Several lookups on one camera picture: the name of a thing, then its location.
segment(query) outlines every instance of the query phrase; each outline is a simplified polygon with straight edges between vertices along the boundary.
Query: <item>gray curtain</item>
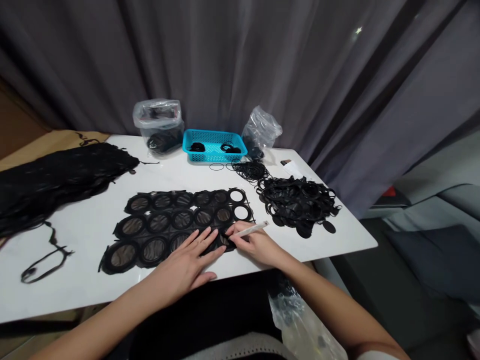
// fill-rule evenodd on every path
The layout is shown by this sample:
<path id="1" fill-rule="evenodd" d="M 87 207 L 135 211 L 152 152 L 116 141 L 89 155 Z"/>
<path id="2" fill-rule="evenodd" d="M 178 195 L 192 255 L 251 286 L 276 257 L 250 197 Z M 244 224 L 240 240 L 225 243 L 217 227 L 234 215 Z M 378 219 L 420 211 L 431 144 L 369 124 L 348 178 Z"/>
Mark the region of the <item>gray curtain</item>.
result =
<path id="1" fill-rule="evenodd" d="M 478 15 L 460 0 L 3 0 L 0 76 L 55 128 L 137 134 L 134 104 L 169 98 L 188 128 L 240 133 L 261 105 L 275 145 L 360 216 L 480 109 Z"/>

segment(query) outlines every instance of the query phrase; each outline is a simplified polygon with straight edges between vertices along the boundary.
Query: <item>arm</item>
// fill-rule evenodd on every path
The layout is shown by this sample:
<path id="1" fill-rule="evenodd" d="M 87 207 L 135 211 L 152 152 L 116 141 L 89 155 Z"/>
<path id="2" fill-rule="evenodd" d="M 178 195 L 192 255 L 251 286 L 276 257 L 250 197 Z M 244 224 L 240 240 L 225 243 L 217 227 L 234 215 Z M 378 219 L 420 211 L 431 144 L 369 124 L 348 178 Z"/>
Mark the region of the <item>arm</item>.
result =
<path id="1" fill-rule="evenodd" d="M 201 273 L 225 251 L 225 246 L 200 257 L 218 231 L 194 231 L 144 280 L 102 311 L 35 354 L 32 359 L 100 359 L 151 314 L 176 302 L 217 276 Z"/>
<path id="2" fill-rule="evenodd" d="M 377 350 L 400 360 L 409 359 L 397 342 L 363 307 L 283 250 L 265 231 L 248 235 L 249 242 L 235 235 L 251 226 L 250 223 L 238 221 L 226 234 L 230 235 L 230 240 L 240 250 L 261 263 L 281 270 L 349 354 L 356 358 L 367 351 Z"/>

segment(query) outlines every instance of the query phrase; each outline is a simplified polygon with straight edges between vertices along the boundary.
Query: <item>hand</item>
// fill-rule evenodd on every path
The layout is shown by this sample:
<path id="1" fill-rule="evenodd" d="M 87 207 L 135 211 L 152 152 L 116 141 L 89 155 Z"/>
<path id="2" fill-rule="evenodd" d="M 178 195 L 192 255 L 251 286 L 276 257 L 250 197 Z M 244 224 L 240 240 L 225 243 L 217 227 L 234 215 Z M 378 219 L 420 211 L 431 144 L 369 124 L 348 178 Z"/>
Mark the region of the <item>hand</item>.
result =
<path id="1" fill-rule="evenodd" d="M 246 235 L 245 238 L 248 242 L 240 236 L 235 235 L 236 233 L 251 228 L 254 225 L 255 224 L 245 221 L 237 221 L 230 226 L 225 232 L 225 235 L 230 236 L 229 239 L 235 243 L 238 249 L 246 252 L 262 264 L 279 268 L 283 261 L 287 258 L 292 258 L 292 256 L 283 250 L 263 229 Z"/>
<path id="2" fill-rule="evenodd" d="M 226 249 L 221 246 L 200 256 L 215 240 L 218 230 L 207 227 L 200 235 L 195 230 L 170 256 L 132 289 L 135 297 L 148 312 L 166 308 L 183 295 L 217 277 L 202 270 L 217 260 Z"/>

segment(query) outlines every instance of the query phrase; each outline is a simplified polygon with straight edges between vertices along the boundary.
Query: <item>left hand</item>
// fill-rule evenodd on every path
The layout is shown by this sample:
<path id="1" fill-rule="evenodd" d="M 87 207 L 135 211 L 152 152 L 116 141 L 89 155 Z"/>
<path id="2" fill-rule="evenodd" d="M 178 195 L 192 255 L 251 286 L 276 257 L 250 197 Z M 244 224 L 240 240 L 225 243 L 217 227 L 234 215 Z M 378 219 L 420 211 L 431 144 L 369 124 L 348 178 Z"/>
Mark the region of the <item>left hand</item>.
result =
<path id="1" fill-rule="evenodd" d="M 221 246 L 200 256 L 215 240 L 218 230 L 195 230 L 170 256 L 131 290 L 148 315 L 175 303 L 183 295 L 217 277 L 202 270 L 217 260 L 227 248 Z"/>

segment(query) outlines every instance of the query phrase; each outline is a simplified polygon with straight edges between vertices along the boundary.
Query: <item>cardboard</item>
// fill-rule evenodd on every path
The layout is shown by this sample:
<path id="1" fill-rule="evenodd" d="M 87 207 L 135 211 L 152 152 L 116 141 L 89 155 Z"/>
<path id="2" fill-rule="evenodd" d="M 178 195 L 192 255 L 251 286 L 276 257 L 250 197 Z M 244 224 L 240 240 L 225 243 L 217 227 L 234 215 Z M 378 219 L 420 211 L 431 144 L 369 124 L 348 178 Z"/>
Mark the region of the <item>cardboard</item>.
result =
<path id="1" fill-rule="evenodd" d="M 100 143 L 110 136 L 97 131 L 53 130 L 0 160 L 0 171 L 29 163 L 59 150 L 78 148 L 84 141 L 77 133 L 87 139 L 97 139 Z"/>

